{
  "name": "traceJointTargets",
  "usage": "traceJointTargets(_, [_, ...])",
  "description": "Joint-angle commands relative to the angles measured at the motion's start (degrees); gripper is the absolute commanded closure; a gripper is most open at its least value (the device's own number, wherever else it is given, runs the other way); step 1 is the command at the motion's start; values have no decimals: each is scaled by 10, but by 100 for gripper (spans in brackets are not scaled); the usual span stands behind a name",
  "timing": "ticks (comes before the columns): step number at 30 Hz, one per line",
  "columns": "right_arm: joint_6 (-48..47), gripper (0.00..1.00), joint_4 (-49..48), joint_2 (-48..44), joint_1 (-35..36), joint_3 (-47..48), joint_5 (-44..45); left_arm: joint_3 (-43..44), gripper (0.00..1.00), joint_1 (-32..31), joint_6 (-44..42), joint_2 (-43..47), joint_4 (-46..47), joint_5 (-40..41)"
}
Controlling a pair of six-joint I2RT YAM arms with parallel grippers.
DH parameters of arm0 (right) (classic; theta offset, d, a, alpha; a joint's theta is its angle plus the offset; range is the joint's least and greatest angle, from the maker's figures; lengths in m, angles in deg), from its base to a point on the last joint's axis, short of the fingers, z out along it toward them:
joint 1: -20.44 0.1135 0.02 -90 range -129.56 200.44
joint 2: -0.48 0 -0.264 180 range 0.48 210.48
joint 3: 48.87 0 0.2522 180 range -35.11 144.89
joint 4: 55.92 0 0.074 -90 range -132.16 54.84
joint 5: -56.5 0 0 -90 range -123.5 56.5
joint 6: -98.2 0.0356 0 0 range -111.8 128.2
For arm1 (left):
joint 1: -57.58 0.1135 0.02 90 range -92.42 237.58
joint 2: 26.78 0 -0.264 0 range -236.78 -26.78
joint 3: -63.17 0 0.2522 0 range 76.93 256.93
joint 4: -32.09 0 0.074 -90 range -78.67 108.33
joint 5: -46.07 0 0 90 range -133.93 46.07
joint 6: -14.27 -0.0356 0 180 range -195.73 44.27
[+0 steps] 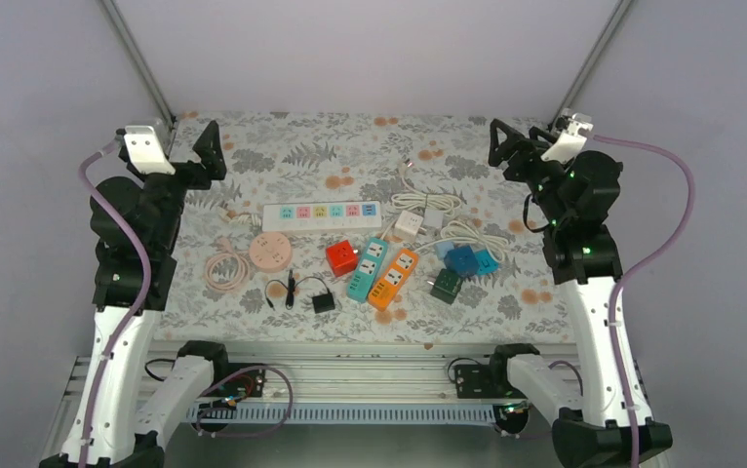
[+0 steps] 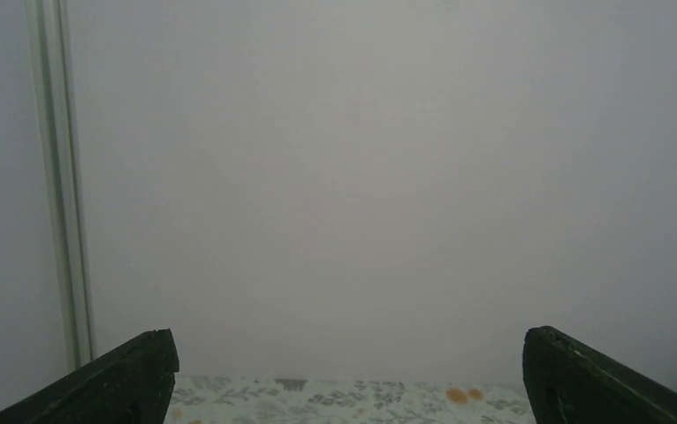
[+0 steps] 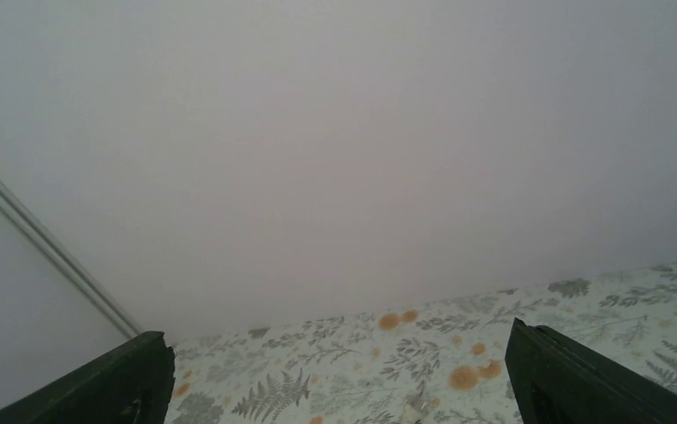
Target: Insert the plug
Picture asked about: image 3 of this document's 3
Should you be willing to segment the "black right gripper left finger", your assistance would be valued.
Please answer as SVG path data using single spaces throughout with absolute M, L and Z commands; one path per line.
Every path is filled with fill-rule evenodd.
M 1 408 L 0 423 L 163 423 L 174 360 L 164 333 L 145 331 Z

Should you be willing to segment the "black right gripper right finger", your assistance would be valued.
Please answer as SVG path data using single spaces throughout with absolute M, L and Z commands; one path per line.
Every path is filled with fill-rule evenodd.
M 514 319 L 505 360 L 525 423 L 677 423 L 677 394 L 552 328 Z

